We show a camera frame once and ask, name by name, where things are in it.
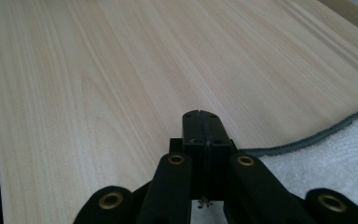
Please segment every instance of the white towel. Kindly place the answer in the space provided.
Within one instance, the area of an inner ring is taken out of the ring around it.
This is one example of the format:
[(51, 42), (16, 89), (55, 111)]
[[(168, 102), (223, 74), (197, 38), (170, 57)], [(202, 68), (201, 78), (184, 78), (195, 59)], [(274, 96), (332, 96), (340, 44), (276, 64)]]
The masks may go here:
[[(358, 205), (358, 119), (319, 144), (278, 156), (260, 158), (292, 193), (305, 198), (311, 189), (332, 189)], [(223, 203), (198, 209), (193, 201), (191, 223), (227, 223)]]

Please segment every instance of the wooden surface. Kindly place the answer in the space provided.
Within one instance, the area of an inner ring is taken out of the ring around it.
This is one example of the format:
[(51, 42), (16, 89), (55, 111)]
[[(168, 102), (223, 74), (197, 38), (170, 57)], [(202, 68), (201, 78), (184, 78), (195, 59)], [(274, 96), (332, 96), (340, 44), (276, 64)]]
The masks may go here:
[(0, 0), (6, 223), (152, 178), (181, 116), (272, 147), (358, 110), (358, 28), (318, 1)]

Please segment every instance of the black clamp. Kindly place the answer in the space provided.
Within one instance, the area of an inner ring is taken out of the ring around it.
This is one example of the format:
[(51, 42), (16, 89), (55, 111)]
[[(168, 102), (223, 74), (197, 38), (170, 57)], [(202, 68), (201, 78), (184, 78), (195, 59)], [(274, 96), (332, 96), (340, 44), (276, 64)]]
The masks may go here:
[(200, 208), (224, 201), (228, 223), (358, 223), (358, 206), (330, 189), (302, 200), (287, 191), (257, 157), (237, 150), (215, 114), (183, 115), (183, 137), (173, 138), (153, 180), (134, 192), (106, 187), (94, 193), (75, 224), (190, 223)]

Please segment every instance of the brass grommet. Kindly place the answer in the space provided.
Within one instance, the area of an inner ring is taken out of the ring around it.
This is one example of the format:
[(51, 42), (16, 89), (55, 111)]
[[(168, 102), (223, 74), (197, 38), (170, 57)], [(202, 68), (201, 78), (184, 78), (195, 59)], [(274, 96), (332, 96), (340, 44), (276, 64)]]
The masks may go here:
[(123, 195), (119, 192), (113, 191), (101, 197), (99, 201), (99, 205), (102, 209), (112, 209), (119, 206), (122, 202), (123, 202)]
[(173, 165), (182, 164), (185, 161), (185, 157), (181, 155), (173, 155), (168, 158), (168, 162)]
[(318, 196), (318, 201), (324, 207), (326, 207), (332, 211), (338, 212), (338, 213), (343, 213), (343, 212), (347, 211), (347, 209), (348, 209), (348, 207), (347, 207), (347, 205), (345, 205), (345, 203), (343, 203), (340, 199), (338, 199), (332, 195), (321, 194)]
[(241, 165), (245, 165), (245, 166), (251, 166), (253, 164), (255, 164), (254, 159), (247, 157), (247, 156), (240, 156), (237, 158), (237, 162)]

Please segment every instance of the wooden table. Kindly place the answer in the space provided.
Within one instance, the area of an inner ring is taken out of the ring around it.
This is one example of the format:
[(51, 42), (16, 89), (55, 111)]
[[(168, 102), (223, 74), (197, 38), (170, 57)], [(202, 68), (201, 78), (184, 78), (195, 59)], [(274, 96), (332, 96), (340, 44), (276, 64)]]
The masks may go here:
[(310, 0), (0, 0), (6, 223), (150, 180), (181, 116), (272, 147), (358, 110), (358, 28)]

